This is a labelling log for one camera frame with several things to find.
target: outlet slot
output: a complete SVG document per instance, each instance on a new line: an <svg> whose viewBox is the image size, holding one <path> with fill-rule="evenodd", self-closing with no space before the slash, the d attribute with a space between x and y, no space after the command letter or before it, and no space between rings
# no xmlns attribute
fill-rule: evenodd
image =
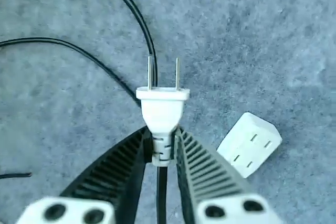
<svg viewBox="0 0 336 224"><path fill-rule="evenodd" d="M264 148L267 148L271 144L271 141L268 141L267 144L265 144Z"/></svg>
<svg viewBox="0 0 336 224"><path fill-rule="evenodd" d="M233 160L233 162L237 161L240 155L237 155L236 158Z"/></svg>
<svg viewBox="0 0 336 224"><path fill-rule="evenodd" d="M251 142L253 142L253 140L256 138L257 134L255 134L252 138L251 138Z"/></svg>

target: plug body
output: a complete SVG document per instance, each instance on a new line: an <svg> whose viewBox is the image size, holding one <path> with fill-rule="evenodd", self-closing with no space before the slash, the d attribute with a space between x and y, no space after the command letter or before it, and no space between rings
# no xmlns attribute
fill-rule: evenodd
<svg viewBox="0 0 336 224"><path fill-rule="evenodd" d="M171 134L182 117L184 101L189 98L190 90L139 87L136 92L136 97L141 100L143 119L154 140L152 163L167 166L171 159Z"/></svg>

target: power cord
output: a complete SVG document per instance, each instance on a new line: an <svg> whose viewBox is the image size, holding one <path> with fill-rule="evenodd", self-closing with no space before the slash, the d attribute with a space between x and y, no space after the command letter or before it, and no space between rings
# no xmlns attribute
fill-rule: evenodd
<svg viewBox="0 0 336 224"><path fill-rule="evenodd" d="M144 34L147 47L149 50L149 54L151 57L154 58L154 66L152 66L152 86L157 87L157 75L158 75L158 63L154 48L154 43L146 22L139 11L138 7L134 3L133 0L123 0L128 8L131 10L135 18L137 19L141 30ZM86 58L93 61L97 66L102 68L113 80L115 80L125 91L126 93L135 101L137 106L141 106L141 102L136 98L135 93L119 78L110 68L104 65L100 60L94 57L92 54L88 53L84 49L71 44L67 41L60 40L60 39L53 39L53 38L41 38L41 37L34 37L34 38L20 38L20 39L12 39L0 42L0 48L10 45L22 44L22 43L33 43L33 42L44 42L44 43L53 43L66 46L71 48ZM166 224L166 190L167 190L167 168L166 167L159 167L157 169L157 193L156 193L156 215L157 215L157 224Z"/></svg>
<svg viewBox="0 0 336 224"><path fill-rule="evenodd" d="M139 11L137 5L135 4L135 2L133 0L123 0L125 2L125 4L128 6L128 8L131 10L131 12L133 13L133 15L135 16L135 18L137 19L141 30L143 32L143 35L145 37L146 43L147 43L147 47L148 47L148 51L149 54L151 56L153 56L154 58L154 68L152 71L152 85L153 87L158 86L157 85L157 75L158 75L158 63L157 63L157 59L156 59L156 53L155 53L155 48L154 48L154 43L151 37L151 34L148 30L147 24L141 14L141 12Z"/></svg>
<svg viewBox="0 0 336 224"><path fill-rule="evenodd" d="M61 39L53 39L53 38L41 38L41 37L32 37L32 38L20 38L20 39L10 39L7 41L0 42L0 48L11 46L11 45L17 45L17 44L23 44L23 43L52 43L52 44L58 44L63 45L68 48L71 48L72 50L79 52L89 60L93 61L98 67L100 67L102 70L104 70L113 80L115 80L125 91L126 93L133 99L133 101L141 107L141 102L136 98L135 93L127 86L126 83L124 83L120 77L116 75L110 68L108 68L103 62L98 60L95 56L90 54L89 52L85 51L84 49L69 43L67 41L61 40Z"/></svg>

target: white plug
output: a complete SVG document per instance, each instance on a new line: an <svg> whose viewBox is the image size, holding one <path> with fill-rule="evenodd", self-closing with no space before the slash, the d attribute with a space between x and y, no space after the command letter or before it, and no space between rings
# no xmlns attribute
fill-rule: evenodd
<svg viewBox="0 0 336 224"><path fill-rule="evenodd" d="M273 124L246 112L223 139L217 152L247 178L281 142L282 138Z"/></svg>
<svg viewBox="0 0 336 224"><path fill-rule="evenodd" d="M136 90L141 100L142 117L153 136L152 164L168 166L171 159L171 134L183 114L184 101L190 90L180 88L180 61L176 59L176 82L174 88L152 87L152 61L148 57L148 85Z"/></svg>

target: socket hole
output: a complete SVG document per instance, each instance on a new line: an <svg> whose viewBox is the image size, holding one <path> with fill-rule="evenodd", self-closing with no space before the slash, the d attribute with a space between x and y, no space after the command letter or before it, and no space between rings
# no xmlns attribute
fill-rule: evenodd
<svg viewBox="0 0 336 224"><path fill-rule="evenodd" d="M48 221L55 221L60 219L66 211L66 207L63 204L55 204L50 206L44 213L44 217Z"/></svg>
<svg viewBox="0 0 336 224"><path fill-rule="evenodd" d="M104 219L104 212L99 209L94 209L87 212L84 216L84 223L98 224Z"/></svg>
<svg viewBox="0 0 336 224"><path fill-rule="evenodd" d="M270 145L271 141L268 141L267 144L265 144L264 148L267 148Z"/></svg>
<svg viewBox="0 0 336 224"><path fill-rule="evenodd" d="M261 212L264 210L262 205L254 200L247 200L244 202L244 209L247 212Z"/></svg>
<svg viewBox="0 0 336 224"><path fill-rule="evenodd" d="M225 212L223 208L217 207L217 206L208 206L205 209L205 215L207 215L210 218L220 218L225 216Z"/></svg>
<svg viewBox="0 0 336 224"><path fill-rule="evenodd" d="M257 134L255 134L252 138L251 138L251 142L253 142L253 140L256 138Z"/></svg>
<svg viewBox="0 0 336 224"><path fill-rule="evenodd" d="M237 155L236 158L233 160L233 162L235 162L238 158L239 158L240 155Z"/></svg>

